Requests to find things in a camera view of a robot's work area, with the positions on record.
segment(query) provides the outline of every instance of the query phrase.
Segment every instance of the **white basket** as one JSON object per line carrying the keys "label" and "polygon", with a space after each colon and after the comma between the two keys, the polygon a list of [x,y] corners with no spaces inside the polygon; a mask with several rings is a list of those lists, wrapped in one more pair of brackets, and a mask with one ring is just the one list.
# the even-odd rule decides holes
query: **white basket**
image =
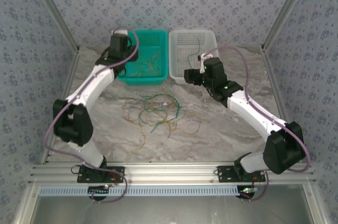
{"label": "white basket", "polygon": [[[217,47],[215,33],[210,30],[174,30],[169,33],[169,75],[177,84],[186,84],[185,69],[199,69],[198,55]],[[212,53],[218,57],[218,51]]]}

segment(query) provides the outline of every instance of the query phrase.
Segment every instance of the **black mounting bracket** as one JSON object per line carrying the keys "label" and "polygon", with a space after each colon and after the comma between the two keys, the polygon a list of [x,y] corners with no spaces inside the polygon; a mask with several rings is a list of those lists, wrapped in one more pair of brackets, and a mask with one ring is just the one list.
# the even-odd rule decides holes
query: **black mounting bracket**
{"label": "black mounting bracket", "polygon": [[[117,172],[125,174],[125,167],[122,166],[108,166],[109,170],[116,170]],[[123,178],[115,173],[108,173],[103,171],[93,170],[82,165],[79,169],[78,183],[123,183]]]}
{"label": "black mounting bracket", "polygon": [[265,182],[264,171],[255,171],[253,173],[248,173],[245,178],[240,178],[235,171],[233,165],[231,166],[218,166],[217,167],[217,176],[220,183],[237,183],[237,182],[247,182],[253,183],[257,182],[255,179],[258,178],[259,182]]}

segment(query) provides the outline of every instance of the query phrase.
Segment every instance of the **wire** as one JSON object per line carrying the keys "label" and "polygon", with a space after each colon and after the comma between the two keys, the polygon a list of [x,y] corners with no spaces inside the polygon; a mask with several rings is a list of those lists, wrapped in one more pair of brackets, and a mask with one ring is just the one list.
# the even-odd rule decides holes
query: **wire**
{"label": "wire", "polygon": [[[155,98],[157,97],[161,97],[164,96],[167,98],[167,105],[161,105],[160,107],[155,107],[154,102],[155,102]],[[142,110],[138,113],[138,116],[136,119],[131,119],[129,116],[130,112],[127,112],[127,101],[125,102],[125,104],[123,105],[122,109],[123,109],[123,117],[126,121],[134,124],[134,125],[138,125],[140,126],[140,132],[144,138],[144,141],[142,143],[141,146],[129,151],[126,155],[126,162],[129,159],[129,156],[132,152],[137,151],[142,149],[145,144],[146,144],[146,135],[143,131],[143,125],[148,125],[153,127],[153,129],[151,130],[150,133],[152,133],[153,131],[155,131],[155,129],[162,124],[165,124],[168,126],[168,130],[169,130],[169,135],[167,138],[170,137],[171,132],[174,132],[176,130],[180,130],[188,135],[194,135],[196,134],[200,127],[201,127],[201,118],[200,115],[198,113],[191,113],[193,115],[195,115],[196,117],[199,117],[199,126],[197,128],[197,130],[195,132],[187,132],[184,129],[181,128],[177,128],[177,123],[183,119],[186,116],[186,110],[180,105],[179,101],[168,91],[166,90],[161,90],[157,93],[155,93],[153,96],[141,96],[144,99],[144,103],[142,105]],[[170,113],[174,113],[173,118],[169,118]]]}
{"label": "wire", "polygon": [[107,51],[109,51],[109,47],[108,46],[102,53],[101,53],[101,58],[103,58],[105,56],[105,54],[107,53]]}
{"label": "wire", "polygon": [[132,39],[130,38],[130,36],[128,36],[128,41],[130,42],[130,45],[128,46],[128,50],[133,46],[133,42]]}
{"label": "wire", "polygon": [[212,96],[212,94],[210,93],[210,90],[209,90],[208,88],[206,89],[206,91],[208,92],[209,96],[211,96],[211,97],[213,98],[213,96]]}
{"label": "wire", "polygon": [[[156,59],[157,57],[159,57],[160,55],[161,55],[161,53],[154,55],[149,60],[149,63],[145,63],[145,62],[138,63],[137,72],[132,73],[131,75],[129,75],[129,77],[134,76],[134,75],[138,75],[137,77],[140,78],[143,73],[147,73],[149,71],[152,71],[152,72],[154,72],[157,75],[161,75],[161,73],[156,72],[156,70],[154,69],[154,67],[152,65],[153,60]],[[141,66],[147,66],[147,69],[146,70],[141,70],[141,68],[140,68]]]}
{"label": "wire", "polygon": [[256,180],[258,181],[258,183],[259,183],[258,189],[260,189],[260,180],[258,179],[258,177],[256,177],[255,175],[253,175],[252,178],[253,178],[254,180],[256,179]]}
{"label": "wire", "polygon": [[116,28],[116,29],[113,31],[113,33],[116,32],[117,30],[120,30],[120,29],[127,29],[127,30],[130,30],[130,31],[133,33],[133,35],[134,35],[134,37],[135,37],[135,40],[136,40],[135,50],[134,50],[134,51],[130,54],[130,56],[128,56],[127,58],[121,60],[120,62],[111,64],[111,65],[109,65],[109,66],[106,66],[106,67],[100,69],[100,70],[97,71],[91,78],[89,78],[89,80],[83,84],[83,87],[79,90],[77,96],[75,96],[73,99],[71,99],[71,100],[70,100],[70,101],[69,101],[69,102],[68,102],[68,103],[60,110],[60,112],[55,116],[54,120],[52,121],[51,125],[49,126],[49,128],[48,128],[48,130],[47,130],[47,132],[46,132],[46,135],[45,135],[45,137],[44,137],[44,142],[43,142],[45,148],[47,148],[47,149],[50,150],[50,151],[53,151],[53,152],[56,152],[56,153],[59,153],[59,154],[64,154],[64,155],[73,156],[73,157],[79,159],[80,161],[82,161],[87,167],[90,167],[90,168],[95,169],[95,170],[103,171],[103,172],[115,173],[115,174],[117,174],[117,175],[119,175],[119,176],[121,176],[121,177],[123,178],[123,180],[125,181],[125,189],[124,189],[123,193],[122,193],[120,196],[118,196],[117,198],[111,199],[111,200],[106,200],[106,201],[97,201],[97,200],[94,200],[94,199],[92,198],[94,203],[111,203],[111,202],[116,202],[116,201],[122,199],[122,198],[125,196],[125,194],[127,193],[127,189],[128,189],[128,181],[127,181],[126,177],[125,177],[122,173],[120,173],[120,172],[118,172],[118,171],[116,171],[116,170],[101,169],[101,168],[99,168],[99,167],[95,167],[95,166],[93,166],[92,164],[86,162],[86,160],[83,159],[80,155],[73,154],[73,153],[66,152],[66,151],[62,151],[62,150],[57,150],[57,149],[53,148],[52,146],[49,146],[49,145],[48,145],[48,139],[49,139],[49,136],[51,135],[51,133],[52,133],[52,131],[53,131],[54,125],[55,125],[56,122],[59,120],[59,118],[61,117],[61,115],[62,115],[67,109],[69,109],[69,107],[73,104],[73,102],[74,102],[77,98],[79,98],[79,97],[81,96],[81,94],[84,92],[84,90],[90,85],[90,83],[93,81],[93,79],[96,78],[97,75],[99,75],[99,74],[102,73],[103,71],[109,70],[109,69],[111,69],[111,68],[114,68],[114,67],[120,66],[121,64],[126,63],[128,60],[130,60],[130,59],[136,54],[136,52],[137,52],[137,50],[138,50],[138,47],[139,47],[139,40],[138,40],[137,34],[135,33],[135,31],[134,31],[132,28],[127,27],[127,26],[120,26],[120,27]]}
{"label": "wire", "polygon": [[200,45],[200,40],[197,39],[197,41],[198,41],[198,43],[199,43],[199,51],[198,51],[197,53],[188,55],[188,57],[186,58],[187,61],[188,61],[188,64],[190,65],[190,68],[192,68],[192,66],[191,66],[191,64],[190,64],[189,57],[190,57],[190,56],[194,56],[194,55],[198,55],[198,54],[200,53],[200,47],[201,47],[201,45]]}
{"label": "wire", "polygon": [[123,70],[124,70],[125,74],[124,75],[119,75],[120,77],[124,77],[127,74],[127,69],[125,67],[123,68]]}
{"label": "wire", "polygon": [[296,172],[296,173],[303,173],[303,172],[307,171],[308,168],[310,167],[311,159],[310,159],[310,154],[309,154],[306,146],[304,145],[304,143],[301,141],[301,139],[296,134],[294,134],[290,129],[286,128],[284,125],[282,125],[278,121],[275,121],[272,117],[270,117],[269,115],[265,114],[262,110],[260,110],[259,108],[257,108],[254,103],[251,102],[250,97],[249,97],[249,87],[248,87],[249,86],[249,67],[248,67],[247,60],[244,57],[244,55],[236,47],[234,47],[234,46],[223,45],[223,46],[219,46],[219,47],[216,47],[216,48],[208,51],[205,54],[205,56],[211,54],[212,52],[214,52],[216,50],[220,50],[220,49],[232,49],[232,50],[236,51],[241,56],[241,58],[242,58],[242,60],[244,62],[244,65],[245,65],[245,70],[246,70],[246,75],[247,75],[246,82],[245,82],[244,93],[245,93],[246,100],[250,104],[250,106],[255,111],[257,111],[262,116],[264,116],[266,119],[268,119],[272,123],[275,123],[277,126],[279,126],[284,131],[286,131],[288,134],[290,134],[297,141],[297,143],[302,147],[302,149],[303,149],[303,151],[304,151],[304,153],[306,155],[306,159],[307,159],[306,166],[303,169],[301,169],[301,170],[295,170],[295,169],[288,169],[288,170],[292,171],[292,172]]}
{"label": "wire", "polygon": [[265,171],[265,177],[266,177],[266,186],[265,186],[265,188],[264,188],[264,190],[263,190],[263,193],[262,193],[260,196],[258,196],[258,197],[256,197],[256,198],[252,199],[252,198],[249,197],[248,195],[245,195],[244,193],[241,193],[241,192],[240,192],[239,194],[240,194],[241,196],[248,198],[248,199],[244,199],[244,200],[249,201],[249,202],[254,202],[254,201],[260,200],[261,198],[263,198],[263,197],[265,196],[265,194],[267,193],[267,191],[268,191],[268,189],[269,189],[269,175],[268,175],[268,172],[266,172],[266,171]]}
{"label": "wire", "polygon": [[73,171],[73,168],[74,168],[74,167],[81,167],[81,166],[80,166],[80,165],[74,165],[73,167],[70,168],[70,172],[72,172],[72,173],[75,174],[75,175],[79,174],[79,172],[78,172],[78,173],[75,173],[75,172]]}
{"label": "wire", "polygon": [[114,178],[114,183],[115,185],[117,185],[117,180],[116,180],[116,176],[114,173],[108,173],[108,175],[111,175]]}

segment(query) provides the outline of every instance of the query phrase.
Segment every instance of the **green wire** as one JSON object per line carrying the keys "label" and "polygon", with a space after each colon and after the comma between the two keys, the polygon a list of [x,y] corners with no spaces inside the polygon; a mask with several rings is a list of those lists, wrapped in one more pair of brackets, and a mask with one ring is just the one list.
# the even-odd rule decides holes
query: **green wire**
{"label": "green wire", "polygon": [[[149,101],[149,100],[151,100],[151,99],[154,99],[154,98],[157,97],[157,96],[169,96],[169,97],[173,98],[173,99],[175,100],[175,102],[176,102],[175,106],[176,106],[177,110],[176,110],[175,117],[173,117],[172,119],[168,120],[168,122],[170,122],[170,121],[172,121],[172,120],[174,120],[174,119],[177,119],[177,118],[179,117],[179,113],[180,113],[180,110],[181,110],[182,106],[180,105],[179,101],[178,101],[175,97],[173,97],[172,95],[169,95],[169,94],[157,94],[157,95],[154,95],[154,96],[141,96],[141,97],[142,97],[144,100],[146,100],[146,101],[145,101],[144,104],[143,104],[143,109],[144,109],[144,110],[142,110],[142,111],[138,114],[138,118],[139,118],[144,124],[146,124],[146,122],[144,122],[144,121],[142,120],[142,118],[141,118],[141,115],[142,115],[142,112],[143,112],[143,111],[146,111],[146,112],[149,112],[149,113],[151,113],[151,112],[153,112],[153,111],[155,111],[155,110],[164,111],[163,108],[154,108],[153,110],[149,110],[149,109],[146,108],[147,101]],[[155,125],[155,127],[152,129],[152,131],[151,131],[150,133],[152,133],[159,125],[164,124],[164,123],[165,123],[165,122],[157,122],[156,125]]]}
{"label": "green wire", "polygon": [[200,40],[197,39],[197,41],[198,41],[198,43],[199,43],[199,51],[198,51],[197,53],[188,55],[188,57],[186,58],[187,61],[188,61],[188,64],[190,65],[190,68],[192,68],[192,66],[191,66],[191,64],[190,64],[189,57],[190,57],[190,56],[194,56],[194,55],[198,55],[198,54],[200,53],[200,47],[201,47],[201,46],[200,46]]}

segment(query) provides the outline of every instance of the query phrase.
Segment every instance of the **green basket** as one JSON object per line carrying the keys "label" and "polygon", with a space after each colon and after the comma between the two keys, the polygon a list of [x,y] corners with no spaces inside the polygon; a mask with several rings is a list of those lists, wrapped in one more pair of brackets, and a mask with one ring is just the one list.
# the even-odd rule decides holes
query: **green basket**
{"label": "green basket", "polygon": [[[160,85],[168,77],[168,35],[164,30],[136,30],[139,39],[138,59],[126,63],[117,79],[128,85]],[[133,45],[136,40],[128,35]]]}

